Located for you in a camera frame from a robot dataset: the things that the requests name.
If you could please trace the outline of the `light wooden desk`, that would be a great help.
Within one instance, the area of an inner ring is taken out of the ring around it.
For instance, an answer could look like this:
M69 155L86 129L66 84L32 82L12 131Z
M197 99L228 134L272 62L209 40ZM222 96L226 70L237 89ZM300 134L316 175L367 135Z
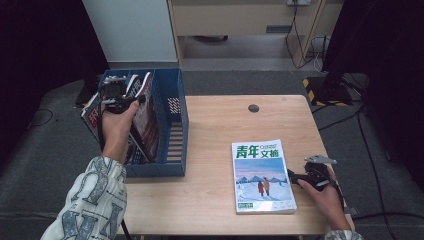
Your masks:
M294 65L306 63L312 39L330 36L345 0L167 0L176 52L184 56L188 36L284 34Z

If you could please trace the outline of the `white magazine with snow scene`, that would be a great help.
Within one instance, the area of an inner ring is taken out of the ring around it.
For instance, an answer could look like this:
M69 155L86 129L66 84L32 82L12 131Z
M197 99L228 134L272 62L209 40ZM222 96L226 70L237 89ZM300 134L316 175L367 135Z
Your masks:
M293 214L296 200L279 139L232 144L237 214Z

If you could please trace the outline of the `dark blue illustrated magazine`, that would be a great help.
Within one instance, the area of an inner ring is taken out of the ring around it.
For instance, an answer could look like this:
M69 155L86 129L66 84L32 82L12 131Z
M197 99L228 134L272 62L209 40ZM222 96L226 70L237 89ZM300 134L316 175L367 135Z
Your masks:
M127 91L125 94L126 98L136 97L139 90L143 87L144 80L137 74L132 75L128 83ZM135 144L132 137L128 138L128 150L126 156L126 163L128 165L138 165L145 162L143 152Z

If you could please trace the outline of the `reddish brown illustrated magazine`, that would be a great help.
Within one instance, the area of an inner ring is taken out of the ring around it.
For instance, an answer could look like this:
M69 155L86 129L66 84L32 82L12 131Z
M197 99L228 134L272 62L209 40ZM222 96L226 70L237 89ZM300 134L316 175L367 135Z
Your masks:
M139 108L133 119L136 133L133 134L137 146L143 151L148 162L155 162L159 144L159 129L156 119L153 97L153 74L147 72L143 86L137 97Z

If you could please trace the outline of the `person's right hand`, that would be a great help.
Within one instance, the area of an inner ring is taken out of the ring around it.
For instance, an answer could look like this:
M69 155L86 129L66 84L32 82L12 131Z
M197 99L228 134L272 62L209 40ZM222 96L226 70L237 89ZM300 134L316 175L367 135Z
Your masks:
M328 184L322 191L318 191L304 180L299 180L298 184L312 198L332 230L351 230L339 194L333 185Z

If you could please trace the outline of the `white cabinet panel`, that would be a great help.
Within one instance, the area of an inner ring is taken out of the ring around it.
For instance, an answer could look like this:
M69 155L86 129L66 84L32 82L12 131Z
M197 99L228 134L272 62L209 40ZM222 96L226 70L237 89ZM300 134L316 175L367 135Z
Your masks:
M167 0L82 0L109 63L176 62Z

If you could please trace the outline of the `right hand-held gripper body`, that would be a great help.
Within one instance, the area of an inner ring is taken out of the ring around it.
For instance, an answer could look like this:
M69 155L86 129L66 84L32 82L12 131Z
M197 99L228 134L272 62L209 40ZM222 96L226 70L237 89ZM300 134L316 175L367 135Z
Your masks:
M315 154L310 157L305 157L306 165L304 166L307 173L304 180L312 185L316 190L323 191L327 185L333 186L335 181L330 177L327 169L328 164L336 164L335 159Z

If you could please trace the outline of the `dark stand base with tape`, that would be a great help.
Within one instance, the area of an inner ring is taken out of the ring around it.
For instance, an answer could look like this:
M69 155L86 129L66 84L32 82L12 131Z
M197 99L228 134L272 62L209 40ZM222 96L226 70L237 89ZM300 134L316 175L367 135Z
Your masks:
M77 108L82 108L90 99L91 97L98 91L98 83L99 83L100 76L95 75L92 78L89 78L88 80L83 80L83 87L80 90L74 104Z

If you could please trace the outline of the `black curtain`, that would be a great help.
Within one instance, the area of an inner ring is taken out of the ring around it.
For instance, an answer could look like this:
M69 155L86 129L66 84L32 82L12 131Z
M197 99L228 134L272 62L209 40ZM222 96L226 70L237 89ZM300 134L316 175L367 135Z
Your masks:
M83 0L0 0L0 175L48 91L108 68Z
M344 0L324 70L326 92L345 73L367 75L391 157L424 188L424 0Z

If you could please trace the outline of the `blue plastic file rack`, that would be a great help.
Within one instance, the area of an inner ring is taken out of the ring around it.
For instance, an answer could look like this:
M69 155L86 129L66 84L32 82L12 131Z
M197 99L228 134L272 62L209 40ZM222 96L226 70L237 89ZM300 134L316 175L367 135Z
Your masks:
M178 68L108 70L99 83L101 87L108 76L126 77L126 84L132 75L139 75L143 80L147 72L153 74L153 97L156 119L159 129L159 144L155 162L145 162L138 165L128 165L125 162L127 175L132 178L140 177L179 177L185 174L186 155L188 146L189 117L184 93L181 70ZM129 137L137 130L133 120Z

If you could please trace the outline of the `magazine with portrait cover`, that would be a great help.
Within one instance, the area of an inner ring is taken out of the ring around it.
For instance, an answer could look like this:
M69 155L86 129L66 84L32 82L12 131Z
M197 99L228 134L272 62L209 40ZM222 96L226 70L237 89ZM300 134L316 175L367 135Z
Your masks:
M81 119L83 120L91 134L94 136L96 141L99 141L97 120L99 115L100 104L101 98L99 97L99 94L96 93L89 99L80 114Z

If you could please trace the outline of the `person's left hand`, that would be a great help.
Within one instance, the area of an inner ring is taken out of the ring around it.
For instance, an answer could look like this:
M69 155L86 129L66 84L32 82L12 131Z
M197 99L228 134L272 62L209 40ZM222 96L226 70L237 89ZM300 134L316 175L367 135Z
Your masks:
M103 112L102 132L105 145L102 155L125 164L128 151L128 137L132 120L139 108L139 103L133 101L129 108L121 113L114 114L109 111Z

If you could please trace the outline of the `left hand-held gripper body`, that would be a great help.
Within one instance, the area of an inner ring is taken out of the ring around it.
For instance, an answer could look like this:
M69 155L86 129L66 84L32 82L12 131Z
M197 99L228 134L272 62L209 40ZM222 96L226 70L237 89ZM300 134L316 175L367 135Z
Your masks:
M103 81L101 87L103 100L101 103L105 109L114 114L125 112L134 101L133 97L128 97L126 77L108 76Z

